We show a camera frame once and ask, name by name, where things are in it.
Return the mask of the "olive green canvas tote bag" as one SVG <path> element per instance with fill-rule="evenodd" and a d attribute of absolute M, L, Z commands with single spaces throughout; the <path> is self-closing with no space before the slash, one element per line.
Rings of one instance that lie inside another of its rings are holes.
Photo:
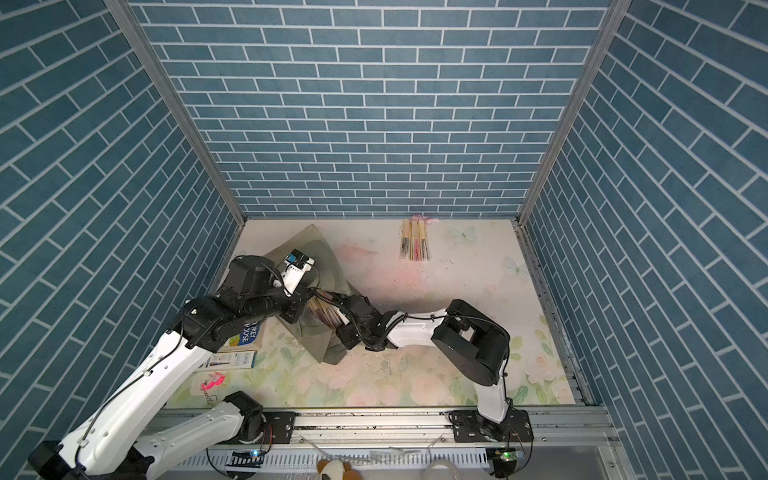
<path fill-rule="evenodd" d="M 299 284 L 305 302 L 299 307 L 296 321 L 291 323 L 284 317 L 279 320 L 318 363 L 337 365 L 347 355 L 347 348 L 337 335 L 344 320 L 335 307 L 339 301 L 334 300 L 332 294 L 349 296 L 353 289 L 332 248 L 316 226 L 305 227 L 266 257 L 283 270 L 285 257 L 294 250 L 312 258 L 314 266 Z"/>

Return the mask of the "black patterned bamboo folding fan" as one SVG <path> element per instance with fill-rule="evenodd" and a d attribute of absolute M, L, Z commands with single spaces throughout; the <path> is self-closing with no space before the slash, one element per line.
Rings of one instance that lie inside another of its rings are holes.
<path fill-rule="evenodd" d="M 411 247 L 412 247 L 412 240 L 411 240 L 412 223 L 410 219 L 404 219 L 402 221 L 400 232 L 401 232 L 401 238 L 400 238 L 399 258 L 410 260 Z"/>

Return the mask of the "pink folding fan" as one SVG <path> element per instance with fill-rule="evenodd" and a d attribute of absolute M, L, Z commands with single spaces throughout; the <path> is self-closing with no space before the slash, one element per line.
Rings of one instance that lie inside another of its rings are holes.
<path fill-rule="evenodd" d="M 422 235 L 421 235 L 421 219 L 414 216 L 410 219 L 411 228 L 411 251 L 410 258 L 413 261 L 421 261 L 423 258 L 422 253 Z"/>

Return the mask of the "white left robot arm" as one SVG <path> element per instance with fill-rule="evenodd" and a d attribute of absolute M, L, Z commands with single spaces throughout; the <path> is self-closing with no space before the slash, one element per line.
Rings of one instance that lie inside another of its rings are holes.
<path fill-rule="evenodd" d="M 43 479 L 156 479 L 219 442 L 270 445 L 263 406 L 237 391 L 210 410 L 147 435 L 144 430 L 176 389 L 249 323 L 297 320 L 311 296 L 304 276 L 312 258 L 294 250 L 284 268 L 254 255 L 231 261 L 216 293 L 188 301 L 150 354 L 80 426 L 43 441 L 29 465 Z"/>

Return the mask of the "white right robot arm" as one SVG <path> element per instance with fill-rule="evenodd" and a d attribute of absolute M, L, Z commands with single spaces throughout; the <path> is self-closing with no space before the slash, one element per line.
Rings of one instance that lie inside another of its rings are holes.
<path fill-rule="evenodd" d="M 341 314 L 337 336 L 346 349 L 359 344 L 372 352 L 435 347 L 474 383 L 478 415 L 497 425 L 506 420 L 511 406 L 505 384 L 511 337 L 466 301 L 454 299 L 430 313 L 382 313 L 359 294 L 330 293 L 322 300 Z"/>

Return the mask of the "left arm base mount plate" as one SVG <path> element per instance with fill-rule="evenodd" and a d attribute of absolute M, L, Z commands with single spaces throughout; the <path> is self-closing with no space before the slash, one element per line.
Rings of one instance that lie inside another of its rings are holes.
<path fill-rule="evenodd" d="M 260 420 L 254 420 L 255 429 L 252 437 L 243 440 L 239 434 L 220 441 L 221 445 L 252 445 L 267 447 L 269 445 L 287 445 L 291 442 L 297 414 L 289 411 L 266 411 Z"/>

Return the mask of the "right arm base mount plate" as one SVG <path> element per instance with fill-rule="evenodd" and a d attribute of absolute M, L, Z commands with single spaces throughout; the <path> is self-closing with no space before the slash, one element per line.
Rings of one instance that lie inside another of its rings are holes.
<path fill-rule="evenodd" d="M 528 412 L 511 408 L 500 423 L 492 422 L 476 410 L 447 413 L 454 441 L 457 443 L 526 443 L 534 440 Z"/>

